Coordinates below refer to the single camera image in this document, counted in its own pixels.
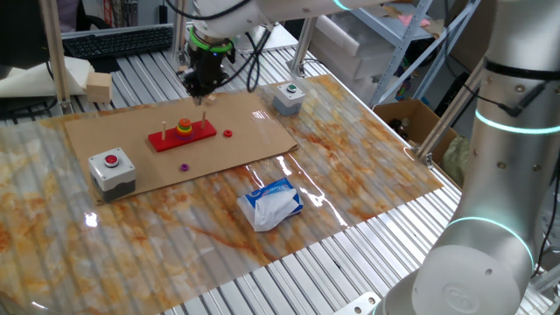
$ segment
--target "marbled surface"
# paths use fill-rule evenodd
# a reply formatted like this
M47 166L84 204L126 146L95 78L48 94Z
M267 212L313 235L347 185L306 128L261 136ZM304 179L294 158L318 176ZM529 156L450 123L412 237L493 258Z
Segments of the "marbled surface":
M0 129L0 295L30 313L156 314L441 187L330 75L299 85L300 114L277 116L299 150L104 206L63 122L121 109ZM235 199L282 177L304 210L257 234Z

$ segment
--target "red base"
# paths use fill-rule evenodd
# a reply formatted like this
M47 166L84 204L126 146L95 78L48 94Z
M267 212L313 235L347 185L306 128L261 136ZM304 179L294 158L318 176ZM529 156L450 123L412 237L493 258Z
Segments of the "red base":
M192 123L192 138L188 140L182 140L177 137L177 133L175 129L177 127L173 127L165 131L165 140L161 139L161 131L153 133L148 136L148 140L150 140L151 145L154 147L156 152L163 152L170 149L177 148L181 145L190 144L202 139L206 139L208 137L214 137L218 133L214 126L206 120L206 124L204 129L202 129L202 121L200 122L193 122Z

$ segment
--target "tissue box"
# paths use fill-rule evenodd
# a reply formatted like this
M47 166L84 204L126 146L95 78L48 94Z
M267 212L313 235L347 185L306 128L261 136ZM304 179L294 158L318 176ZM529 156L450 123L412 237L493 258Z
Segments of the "tissue box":
M304 202L287 178L248 193L237 199L256 232L269 231L284 219L299 214Z

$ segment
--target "emergency stop button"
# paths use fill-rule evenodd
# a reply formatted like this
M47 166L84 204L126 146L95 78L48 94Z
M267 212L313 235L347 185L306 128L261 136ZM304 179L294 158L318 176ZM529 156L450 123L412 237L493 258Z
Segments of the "emergency stop button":
M105 166L113 168L117 165L119 165L119 158L116 155L110 154L105 157Z

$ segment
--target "keyboard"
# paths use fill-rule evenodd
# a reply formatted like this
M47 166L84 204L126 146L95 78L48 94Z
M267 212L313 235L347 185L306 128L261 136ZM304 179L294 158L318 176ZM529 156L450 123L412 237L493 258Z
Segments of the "keyboard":
M63 39L67 54L92 60L101 57L119 57L132 53L146 53L172 46L173 28L160 27L108 35L89 35Z

